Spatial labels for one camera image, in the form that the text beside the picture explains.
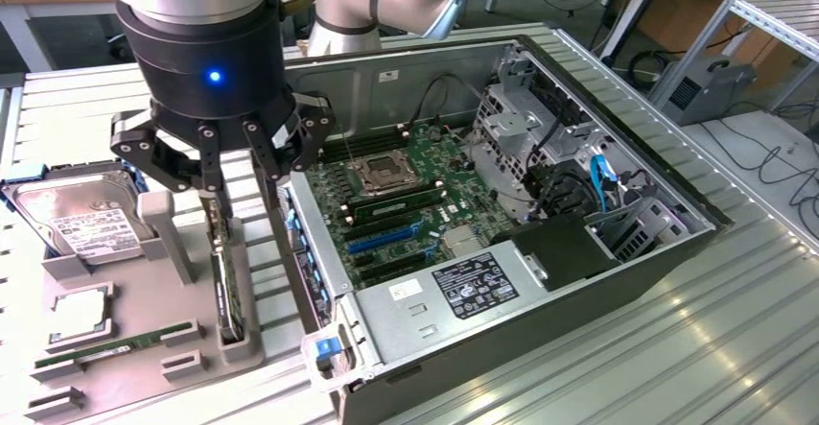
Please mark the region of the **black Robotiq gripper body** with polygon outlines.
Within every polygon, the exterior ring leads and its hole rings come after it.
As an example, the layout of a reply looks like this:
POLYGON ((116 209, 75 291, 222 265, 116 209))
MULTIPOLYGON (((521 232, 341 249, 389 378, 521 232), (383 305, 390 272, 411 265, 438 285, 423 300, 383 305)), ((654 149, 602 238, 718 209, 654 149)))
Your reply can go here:
POLYGON ((251 113, 275 122, 295 110, 286 82, 280 1, 262 0, 239 18, 204 25, 152 20, 116 3, 148 89, 178 115, 223 120, 251 113))

